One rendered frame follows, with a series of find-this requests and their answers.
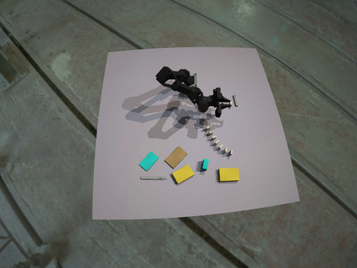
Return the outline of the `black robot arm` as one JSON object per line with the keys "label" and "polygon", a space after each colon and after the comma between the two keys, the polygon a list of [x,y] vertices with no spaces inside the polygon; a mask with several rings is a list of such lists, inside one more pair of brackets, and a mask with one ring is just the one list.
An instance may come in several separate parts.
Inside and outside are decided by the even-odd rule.
{"label": "black robot arm", "polygon": [[[194,84],[194,76],[190,76],[189,71],[181,69],[179,71],[172,71],[168,66],[163,67],[156,75],[156,80],[164,87],[170,87],[173,91],[178,91],[186,94],[193,104],[197,104],[200,112],[208,110],[207,97],[203,96],[202,91],[197,87],[189,87]],[[172,85],[165,84],[168,79],[175,79]],[[182,84],[184,82],[186,85]],[[218,104],[222,99],[222,93],[218,89],[213,90],[211,103]],[[195,101],[194,101],[195,100]]]}

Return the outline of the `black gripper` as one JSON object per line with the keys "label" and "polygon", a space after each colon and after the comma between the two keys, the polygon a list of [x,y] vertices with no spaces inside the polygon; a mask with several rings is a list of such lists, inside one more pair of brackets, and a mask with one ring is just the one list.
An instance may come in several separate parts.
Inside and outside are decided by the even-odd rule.
{"label": "black gripper", "polygon": [[[221,88],[217,87],[216,89],[218,89],[219,92],[221,92]],[[221,95],[221,97],[222,97],[222,99],[218,101],[218,104],[214,104],[214,103],[210,102],[210,100],[212,99],[212,97],[210,97],[210,95],[209,95],[209,97],[207,97],[207,105],[208,105],[208,107],[214,106],[214,108],[216,108],[216,110],[215,110],[215,116],[216,117],[220,117],[221,116],[222,109],[232,106],[231,104],[223,104],[223,103],[219,104],[219,102],[227,102],[227,103],[230,102],[230,100],[228,100],[227,98],[223,97],[223,95]]]}

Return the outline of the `yellow flat block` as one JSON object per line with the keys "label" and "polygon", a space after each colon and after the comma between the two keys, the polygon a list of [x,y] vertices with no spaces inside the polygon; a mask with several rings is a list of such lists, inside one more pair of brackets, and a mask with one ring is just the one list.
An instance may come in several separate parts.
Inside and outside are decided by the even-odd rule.
{"label": "yellow flat block", "polygon": [[239,168],[218,169],[219,182],[239,181]]}
{"label": "yellow flat block", "polygon": [[181,169],[172,173],[173,177],[175,178],[176,182],[179,184],[182,181],[189,179],[190,177],[194,176],[194,172],[192,171],[189,165],[182,167]]}

